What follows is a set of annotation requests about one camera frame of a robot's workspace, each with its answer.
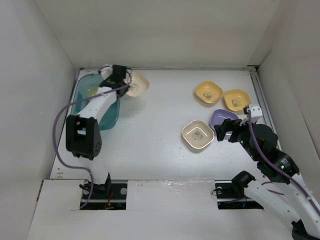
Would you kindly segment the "purple panda plate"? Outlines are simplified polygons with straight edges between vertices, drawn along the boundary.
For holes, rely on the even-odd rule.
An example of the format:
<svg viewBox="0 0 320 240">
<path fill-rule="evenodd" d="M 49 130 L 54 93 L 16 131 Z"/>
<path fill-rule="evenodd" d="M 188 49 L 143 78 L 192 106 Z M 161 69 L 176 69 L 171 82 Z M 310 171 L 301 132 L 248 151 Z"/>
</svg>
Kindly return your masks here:
<svg viewBox="0 0 320 240">
<path fill-rule="evenodd" d="M 209 125 L 212 128 L 212 130 L 216 136 L 217 136 L 217 132 L 216 132 L 214 126 L 221 125 L 225 119 L 238 120 L 239 117 L 235 113 L 228 111 L 228 110 L 225 110 L 225 109 L 216 109 L 212 113 Z"/>
</svg>

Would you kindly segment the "yellow panda plate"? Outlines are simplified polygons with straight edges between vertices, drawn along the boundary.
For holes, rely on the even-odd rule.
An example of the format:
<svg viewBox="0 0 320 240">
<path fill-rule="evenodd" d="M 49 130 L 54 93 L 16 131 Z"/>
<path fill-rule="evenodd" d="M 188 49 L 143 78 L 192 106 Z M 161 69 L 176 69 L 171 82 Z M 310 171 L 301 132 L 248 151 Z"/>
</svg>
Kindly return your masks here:
<svg viewBox="0 0 320 240">
<path fill-rule="evenodd" d="M 228 90 L 224 93 L 224 101 L 230 111 L 238 112 L 252 103 L 249 95 L 240 89 Z"/>
<path fill-rule="evenodd" d="M 204 81 L 195 88 L 195 95 L 206 104 L 214 104 L 223 95 L 223 90 L 212 81 Z"/>
</svg>

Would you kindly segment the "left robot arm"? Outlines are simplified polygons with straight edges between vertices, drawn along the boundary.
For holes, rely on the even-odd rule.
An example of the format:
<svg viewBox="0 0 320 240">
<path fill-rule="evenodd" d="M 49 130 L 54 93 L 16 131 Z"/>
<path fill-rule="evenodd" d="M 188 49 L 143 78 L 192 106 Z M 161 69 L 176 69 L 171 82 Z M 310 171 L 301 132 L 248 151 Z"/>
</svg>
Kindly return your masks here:
<svg viewBox="0 0 320 240">
<path fill-rule="evenodd" d="M 98 70 L 102 81 L 87 99 L 87 105 L 66 118 L 66 150 L 76 158 L 93 161 L 102 149 L 100 122 L 109 108 L 129 90 L 131 69 L 123 65 L 105 65 Z"/>
</svg>

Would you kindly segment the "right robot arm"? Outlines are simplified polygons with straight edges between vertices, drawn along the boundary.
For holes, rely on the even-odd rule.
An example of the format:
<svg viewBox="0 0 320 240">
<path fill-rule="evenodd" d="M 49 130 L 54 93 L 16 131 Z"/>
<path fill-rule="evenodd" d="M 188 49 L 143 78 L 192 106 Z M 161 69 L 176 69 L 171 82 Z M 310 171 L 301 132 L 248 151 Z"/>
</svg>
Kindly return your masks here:
<svg viewBox="0 0 320 240">
<path fill-rule="evenodd" d="M 231 191 L 237 197 L 248 197 L 278 219 L 294 240 L 320 238 L 320 205 L 303 183 L 300 170 L 292 158 L 277 148 L 277 135 L 264 124 L 225 119 L 214 126 L 218 141 L 231 132 L 230 143 L 240 143 L 257 168 L 287 198 L 274 195 L 249 172 L 243 170 L 232 180 Z"/>
</svg>

